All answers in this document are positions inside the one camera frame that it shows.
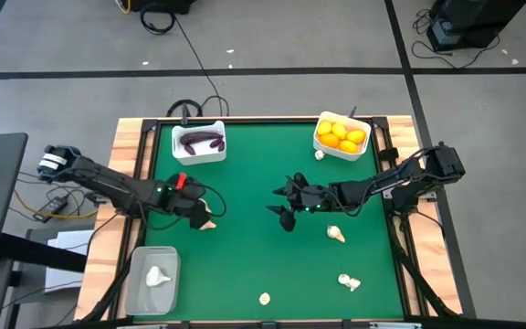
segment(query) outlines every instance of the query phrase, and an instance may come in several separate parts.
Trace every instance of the white paper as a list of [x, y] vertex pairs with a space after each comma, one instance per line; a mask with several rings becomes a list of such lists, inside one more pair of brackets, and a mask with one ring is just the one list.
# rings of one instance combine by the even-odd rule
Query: white paper
[[[59, 232], [58, 237], [56, 239], [48, 240], [47, 244], [50, 247], [56, 247], [60, 249], [71, 248], [89, 242], [90, 235], [92, 235], [92, 232], [92, 229], [71, 232]], [[70, 249], [70, 251], [85, 255], [87, 253], [87, 245], [85, 244], [78, 248]], [[81, 285], [79, 281], [82, 281], [83, 276], [83, 273], [46, 268], [46, 287], [54, 287], [60, 284], [66, 284], [70, 282], [74, 283], [66, 284], [57, 288], [45, 289], [44, 293], [55, 292], [58, 290], [68, 288], [78, 288]]]

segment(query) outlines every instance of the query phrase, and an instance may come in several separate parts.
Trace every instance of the table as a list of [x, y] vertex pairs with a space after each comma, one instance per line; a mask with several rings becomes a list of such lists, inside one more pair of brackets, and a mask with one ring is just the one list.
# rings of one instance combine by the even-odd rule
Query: table
[[[198, 118], [191, 122], [216, 119], [221, 118]], [[143, 234], [146, 245], [167, 244], [177, 248], [182, 258], [182, 273], [176, 309], [161, 317], [136, 317], [136, 322], [400, 319], [404, 314], [433, 312], [416, 292], [411, 277], [392, 257], [380, 196], [367, 202], [355, 220], [342, 214], [299, 214], [298, 225], [292, 233], [284, 232], [277, 217], [265, 209], [269, 203], [286, 204], [270, 191], [283, 186], [285, 175], [293, 175], [295, 171], [306, 174], [313, 184], [363, 179], [390, 165], [375, 160], [378, 151], [388, 144], [397, 147], [399, 163], [419, 148], [410, 116], [362, 118], [375, 128], [372, 152], [355, 163], [335, 158], [317, 162], [310, 147], [293, 147], [293, 144], [310, 145], [317, 117], [221, 120], [226, 123], [228, 138], [233, 138], [228, 140], [227, 159], [222, 163], [188, 167], [180, 166], [171, 157], [169, 130], [179, 119], [119, 121], [109, 167], [134, 177], [155, 179], [165, 179], [184, 170], [219, 190], [229, 208], [217, 221], [219, 228], [210, 232], [190, 230], [185, 222], [165, 232], [140, 232], [137, 220], [114, 219], [97, 234], [90, 247], [75, 319], [86, 315], [105, 293], [122, 260], [132, 251], [138, 233]], [[286, 161], [278, 165], [258, 152], [257, 145], [261, 142], [277, 154], [288, 154]], [[250, 173], [260, 178], [253, 178]], [[220, 209], [215, 196], [206, 199], [213, 211]], [[101, 207], [96, 227], [106, 222], [113, 210], [109, 206]], [[435, 203], [420, 201], [419, 210], [437, 217]], [[150, 214], [149, 220], [159, 225], [169, 219]], [[411, 241], [405, 239], [408, 229], [405, 232], [399, 229], [400, 220], [392, 220], [394, 233], [402, 244], [409, 249], [415, 247], [419, 269], [431, 287], [448, 307], [460, 312], [458, 290], [439, 227], [419, 215], [412, 215]], [[347, 237], [345, 244], [326, 238], [329, 223], [343, 230]], [[239, 270], [244, 275], [236, 275]], [[347, 292], [342, 286], [334, 285], [341, 272], [357, 276], [363, 282], [361, 288]], [[125, 316], [124, 291], [121, 291], [121, 302], [106, 316]], [[271, 304], [265, 308], [258, 305], [262, 292], [271, 295]]]

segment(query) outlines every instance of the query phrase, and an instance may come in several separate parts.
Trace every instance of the black stand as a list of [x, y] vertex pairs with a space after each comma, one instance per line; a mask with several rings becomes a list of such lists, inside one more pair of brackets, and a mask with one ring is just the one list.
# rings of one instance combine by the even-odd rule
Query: black stand
[[48, 266], [49, 268], [84, 272], [87, 256], [49, 247], [6, 233], [0, 237], [0, 258]]

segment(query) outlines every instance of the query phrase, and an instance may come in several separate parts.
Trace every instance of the black clamp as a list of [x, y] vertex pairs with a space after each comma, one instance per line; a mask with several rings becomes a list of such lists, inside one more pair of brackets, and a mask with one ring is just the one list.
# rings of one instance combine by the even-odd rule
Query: black clamp
[[379, 159], [381, 161], [395, 161], [399, 158], [399, 150], [396, 147], [379, 151]]

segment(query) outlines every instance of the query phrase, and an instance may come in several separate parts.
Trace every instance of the red tag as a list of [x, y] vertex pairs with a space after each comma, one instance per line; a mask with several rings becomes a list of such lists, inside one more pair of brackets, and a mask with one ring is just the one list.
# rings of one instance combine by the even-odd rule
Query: red tag
[[178, 177], [178, 183], [175, 185], [175, 189], [181, 190], [182, 187], [184, 187], [184, 184], [186, 183], [186, 173], [181, 173], [180, 177]]

